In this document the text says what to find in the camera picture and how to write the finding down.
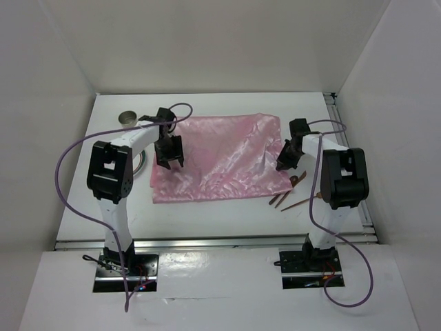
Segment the pink satin rose cloth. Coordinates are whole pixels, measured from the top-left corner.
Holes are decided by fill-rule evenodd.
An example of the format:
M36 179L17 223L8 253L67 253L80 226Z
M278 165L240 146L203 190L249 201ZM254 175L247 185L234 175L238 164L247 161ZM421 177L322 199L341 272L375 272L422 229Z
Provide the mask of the pink satin rose cloth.
M155 204L269 197L291 188L289 175L276 169L283 147L277 116L190 117L174 132L184 163L153 166Z

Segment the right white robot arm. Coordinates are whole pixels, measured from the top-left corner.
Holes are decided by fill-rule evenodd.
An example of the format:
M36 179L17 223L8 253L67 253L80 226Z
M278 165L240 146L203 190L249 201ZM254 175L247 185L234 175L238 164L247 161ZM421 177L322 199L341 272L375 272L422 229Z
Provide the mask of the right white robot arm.
M304 155L316 159L309 217L314 228L306 236L302 250L281 268L291 271L326 270L337 257L336 242L351 211L369 195L365 153L361 148L341 146L326 138L326 132L313 131L302 119L289 122L290 139L276 160L277 171L296 169Z

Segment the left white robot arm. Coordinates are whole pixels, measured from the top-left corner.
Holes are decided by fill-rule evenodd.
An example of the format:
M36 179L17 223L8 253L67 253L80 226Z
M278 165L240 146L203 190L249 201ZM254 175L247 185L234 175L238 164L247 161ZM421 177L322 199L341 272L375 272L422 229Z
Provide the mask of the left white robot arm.
M103 222L112 228L105 233L104 259L121 275L133 272L137 264L127 216L133 159L153 145L158 166L169 170L173 161L184 166L182 138L174 134L176 120L171 108L159 108L155 116L142 116L121 136L92 146L87 187L98 201Z

